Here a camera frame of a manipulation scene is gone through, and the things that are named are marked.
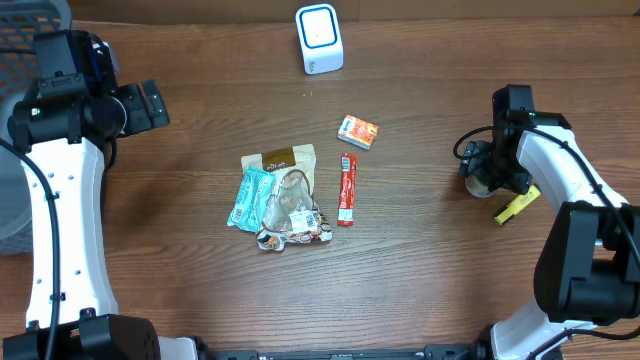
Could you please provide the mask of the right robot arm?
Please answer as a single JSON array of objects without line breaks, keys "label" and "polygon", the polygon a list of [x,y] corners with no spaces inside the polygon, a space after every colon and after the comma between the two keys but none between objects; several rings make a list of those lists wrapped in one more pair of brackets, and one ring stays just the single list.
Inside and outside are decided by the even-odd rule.
[{"label": "right robot arm", "polygon": [[610,341],[638,337],[604,332],[639,315],[639,209],[597,174],[560,113],[534,107],[528,85],[492,96],[489,141],[463,135],[453,147],[458,174],[479,198],[505,189],[537,190],[555,215],[537,261],[533,298],[489,326],[467,359],[559,359],[575,336]]}]

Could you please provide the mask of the red snack stick packet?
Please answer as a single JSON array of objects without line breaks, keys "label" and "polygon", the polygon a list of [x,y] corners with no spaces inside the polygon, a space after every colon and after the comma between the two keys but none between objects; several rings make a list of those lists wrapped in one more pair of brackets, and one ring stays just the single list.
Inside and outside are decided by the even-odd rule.
[{"label": "red snack stick packet", "polygon": [[341,187],[339,193],[339,206],[337,224],[339,226],[352,226],[354,224],[355,185],[358,156],[356,154],[343,153],[341,156]]}]

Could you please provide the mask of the orange Kleenex tissue box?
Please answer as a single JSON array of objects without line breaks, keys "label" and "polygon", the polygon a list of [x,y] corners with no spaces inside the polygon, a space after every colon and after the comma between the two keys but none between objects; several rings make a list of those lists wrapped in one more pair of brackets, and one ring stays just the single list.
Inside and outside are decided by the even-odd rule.
[{"label": "orange Kleenex tissue box", "polygon": [[369,150],[375,142],[379,127],[353,115],[346,115],[338,129],[337,138]]}]

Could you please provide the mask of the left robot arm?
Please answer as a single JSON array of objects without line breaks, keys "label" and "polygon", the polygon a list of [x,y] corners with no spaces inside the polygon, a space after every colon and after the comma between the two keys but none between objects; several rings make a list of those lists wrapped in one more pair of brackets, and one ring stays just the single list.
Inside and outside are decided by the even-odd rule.
[{"label": "left robot arm", "polygon": [[4,147],[22,163],[33,226],[33,283],[23,334],[3,341],[7,359],[202,359],[192,337],[158,335],[125,316],[108,278],[102,190],[119,138],[166,126],[154,81],[119,85],[97,35],[36,35],[40,77],[16,103]]}]

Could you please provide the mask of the brown snack pouch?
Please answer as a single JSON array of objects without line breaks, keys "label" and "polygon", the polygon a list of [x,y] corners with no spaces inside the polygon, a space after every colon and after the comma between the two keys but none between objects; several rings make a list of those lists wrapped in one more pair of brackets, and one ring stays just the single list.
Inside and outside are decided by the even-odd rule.
[{"label": "brown snack pouch", "polygon": [[311,144],[246,155],[242,168],[274,176],[256,240],[262,250],[282,251],[287,244],[328,242],[333,233],[314,199],[315,148]]}]

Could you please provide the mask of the green lid jar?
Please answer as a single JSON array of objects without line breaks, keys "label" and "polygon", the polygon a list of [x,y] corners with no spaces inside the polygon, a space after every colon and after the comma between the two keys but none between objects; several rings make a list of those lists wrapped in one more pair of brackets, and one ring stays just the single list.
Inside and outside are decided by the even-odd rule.
[{"label": "green lid jar", "polygon": [[475,173],[468,175],[465,180],[467,191],[477,198],[488,198],[493,196],[497,189],[490,187],[491,177],[486,173]]}]

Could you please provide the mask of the teal Kleenex tissue pack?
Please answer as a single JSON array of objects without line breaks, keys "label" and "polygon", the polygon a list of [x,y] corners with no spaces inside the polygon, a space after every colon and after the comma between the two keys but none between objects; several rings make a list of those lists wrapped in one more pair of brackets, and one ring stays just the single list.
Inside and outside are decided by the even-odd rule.
[{"label": "teal Kleenex tissue pack", "polygon": [[272,173],[247,167],[227,225],[257,233],[261,227],[274,182],[275,176]]}]

